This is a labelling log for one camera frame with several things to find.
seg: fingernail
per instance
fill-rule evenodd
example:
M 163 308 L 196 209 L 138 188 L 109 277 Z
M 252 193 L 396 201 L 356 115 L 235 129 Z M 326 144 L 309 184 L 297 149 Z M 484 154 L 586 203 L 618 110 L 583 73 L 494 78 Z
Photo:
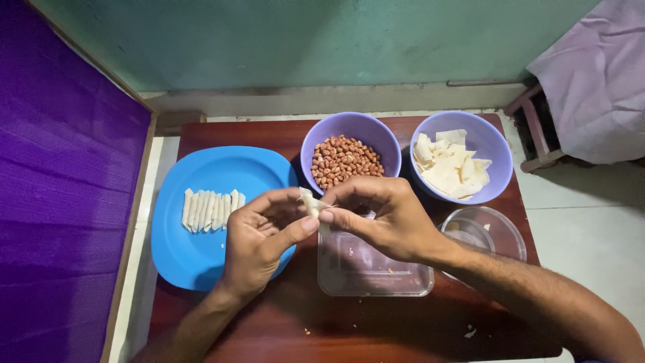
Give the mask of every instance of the fingernail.
M 320 225 L 320 222 L 314 217 L 307 217 L 303 220 L 303 228 L 307 232 L 314 232 Z
M 332 212 L 323 209 L 321 210 L 320 214 L 318 214 L 318 219 L 320 219 L 322 222 L 325 223 L 332 223 L 333 222 L 333 214 Z

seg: green wall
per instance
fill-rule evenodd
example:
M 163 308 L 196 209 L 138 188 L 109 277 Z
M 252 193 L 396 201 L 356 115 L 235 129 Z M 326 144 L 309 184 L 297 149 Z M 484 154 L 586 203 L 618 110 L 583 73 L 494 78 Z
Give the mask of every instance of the green wall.
M 599 0 L 32 0 L 137 91 L 506 80 Z

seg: left hand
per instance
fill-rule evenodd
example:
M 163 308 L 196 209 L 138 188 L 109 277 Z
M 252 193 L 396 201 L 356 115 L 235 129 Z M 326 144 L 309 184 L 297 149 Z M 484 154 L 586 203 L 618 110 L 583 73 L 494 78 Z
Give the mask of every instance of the left hand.
M 311 236 L 320 224 L 306 216 L 299 198 L 296 187 L 268 191 L 231 214 L 218 288 L 243 300 L 262 292 L 278 268 L 280 256 Z

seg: brown tabletop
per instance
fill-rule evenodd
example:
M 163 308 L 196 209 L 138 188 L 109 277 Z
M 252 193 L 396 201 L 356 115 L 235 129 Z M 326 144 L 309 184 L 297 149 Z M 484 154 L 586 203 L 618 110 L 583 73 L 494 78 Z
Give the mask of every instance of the brown tabletop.
M 496 114 L 481 114 L 502 133 Z M 410 180 L 408 147 L 425 117 L 381 118 L 403 150 L 401 176 Z M 317 120 L 185 125 L 178 159 L 210 147 L 248 145 L 290 160 L 300 184 L 303 139 Z M 441 222 L 457 204 L 440 202 L 415 187 L 432 220 Z M 484 204 L 506 215 L 526 243 L 528 263 L 539 265 L 515 174 L 506 190 Z M 172 327 L 203 297 L 157 279 L 150 337 Z M 468 339 L 468 325 L 477 328 Z M 317 283 L 317 240 L 301 243 L 283 273 L 235 318 L 207 362 L 455 362 L 556 357 L 562 349 L 499 304 L 435 271 L 432 292 L 422 298 L 331 297 Z

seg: clear plastic container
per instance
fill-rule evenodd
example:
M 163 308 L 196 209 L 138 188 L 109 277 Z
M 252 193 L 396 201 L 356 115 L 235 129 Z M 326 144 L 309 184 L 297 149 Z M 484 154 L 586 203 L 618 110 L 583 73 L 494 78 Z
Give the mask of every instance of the clear plastic container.
M 318 285 L 327 295 L 426 296 L 434 281 L 432 268 L 392 260 L 353 234 L 318 235 Z
M 456 240 L 526 262 L 526 245 L 520 232 L 513 222 L 495 209 L 480 205 L 457 209 L 439 229 Z

